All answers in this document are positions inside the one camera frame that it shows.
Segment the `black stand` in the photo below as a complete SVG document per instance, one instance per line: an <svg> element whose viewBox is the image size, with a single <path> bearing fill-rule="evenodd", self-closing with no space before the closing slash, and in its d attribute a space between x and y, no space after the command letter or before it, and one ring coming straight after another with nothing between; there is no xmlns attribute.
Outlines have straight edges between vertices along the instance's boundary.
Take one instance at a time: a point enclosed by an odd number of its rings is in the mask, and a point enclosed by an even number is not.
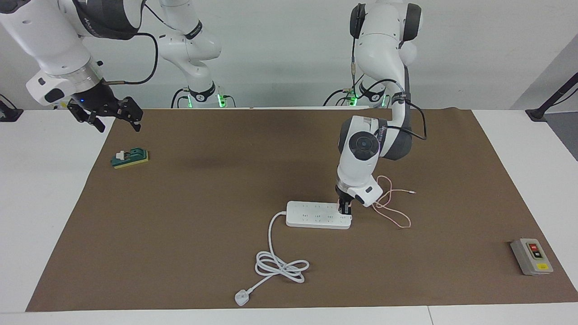
<svg viewBox="0 0 578 325"><path fill-rule="evenodd" d="M16 122L23 111L24 109L19 108L12 109L0 101L0 112L4 114L4 116L0 117L0 122Z"/></svg>
<svg viewBox="0 0 578 325"><path fill-rule="evenodd" d="M546 102L544 102L539 108L537 109L527 109L526 114L530 117L530 119L534 122L546 122L544 118L544 113L548 110L548 108L552 107L552 105L556 104L556 102L564 96L568 92L568 90L572 89L574 85L578 83L578 73L576 73L570 80L568 80L554 95L552 95Z"/></svg>

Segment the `power strip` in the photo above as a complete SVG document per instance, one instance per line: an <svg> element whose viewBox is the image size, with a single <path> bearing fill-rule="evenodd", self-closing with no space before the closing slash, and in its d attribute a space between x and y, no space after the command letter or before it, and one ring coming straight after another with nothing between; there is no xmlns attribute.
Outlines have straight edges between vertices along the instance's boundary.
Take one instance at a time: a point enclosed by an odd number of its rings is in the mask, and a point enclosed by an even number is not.
<svg viewBox="0 0 578 325"><path fill-rule="evenodd" d="M289 201L285 223L289 227L349 229L351 216L339 213L337 203Z"/></svg>

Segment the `white wall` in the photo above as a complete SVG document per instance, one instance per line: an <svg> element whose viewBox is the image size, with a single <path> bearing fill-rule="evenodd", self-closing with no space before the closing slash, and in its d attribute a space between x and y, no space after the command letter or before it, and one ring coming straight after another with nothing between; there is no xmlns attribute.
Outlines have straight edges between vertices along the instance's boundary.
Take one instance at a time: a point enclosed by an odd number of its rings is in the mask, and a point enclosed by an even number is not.
<svg viewBox="0 0 578 325"><path fill-rule="evenodd" d="M349 15L357 0L197 0L205 28L223 43L209 61L239 106L321 105L350 83ZM424 28L410 67L414 102L426 108L509 109L576 35L575 0L415 0ZM149 4L160 12L156 1ZM142 31L164 25L144 13ZM150 40L87 39L107 79L139 80L152 67ZM0 28L0 91L24 108L37 65ZM161 60L143 86L115 86L144 108L167 107L184 77Z"/></svg>
<svg viewBox="0 0 578 325"><path fill-rule="evenodd" d="M575 73L578 73L578 35L572 39L570 44L560 52L538 79L532 83L530 88L514 103L512 109L540 107ZM578 86L575 86L566 95L562 96L561 100L569 96L576 87ZM559 105L553 106L548 110L548 113L573 112L576 110L578 110L578 94Z"/></svg>

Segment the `white power cord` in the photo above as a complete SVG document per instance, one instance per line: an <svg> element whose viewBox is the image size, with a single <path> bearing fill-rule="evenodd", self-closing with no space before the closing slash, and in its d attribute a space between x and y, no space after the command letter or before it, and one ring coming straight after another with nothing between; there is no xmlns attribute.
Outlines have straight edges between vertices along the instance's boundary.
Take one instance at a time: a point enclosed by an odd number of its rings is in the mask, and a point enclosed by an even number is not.
<svg viewBox="0 0 578 325"><path fill-rule="evenodd" d="M269 223L269 251L266 252L264 250L257 253L256 262L255 262L255 272L259 275L264 276L264 278L257 282L251 288L245 290L239 290L237 294L235 294L235 302L239 306L243 306L249 301L249 294L251 294L258 286L263 284L265 281L269 280L275 275L283 275L287 279L290 279L297 283L305 282L305 277L303 276L302 272L309 268L309 262L306 260L296 260L290 263L285 263L282 259L278 258L275 253L273 252L273 242L271 240L271 229L273 228L273 222L279 216L286 216L287 212L282 211L277 213ZM297 264L303 264L303 267L297 267Z"/></svg>

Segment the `power plug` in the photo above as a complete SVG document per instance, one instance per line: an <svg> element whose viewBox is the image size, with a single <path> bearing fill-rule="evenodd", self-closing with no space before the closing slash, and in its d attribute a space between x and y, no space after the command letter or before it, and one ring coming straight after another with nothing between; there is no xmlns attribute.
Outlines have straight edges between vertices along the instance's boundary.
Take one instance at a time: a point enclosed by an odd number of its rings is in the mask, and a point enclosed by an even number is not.
<svg viewBox="0 0 578 325"><path fill-rule="evenodd" d="M237 294L235 294L235 302L237 303L237 305L239 305L239 307L244 306L248 301L249 301L249 293L247 292L247 290L242 289L239 290Z"/></svg>

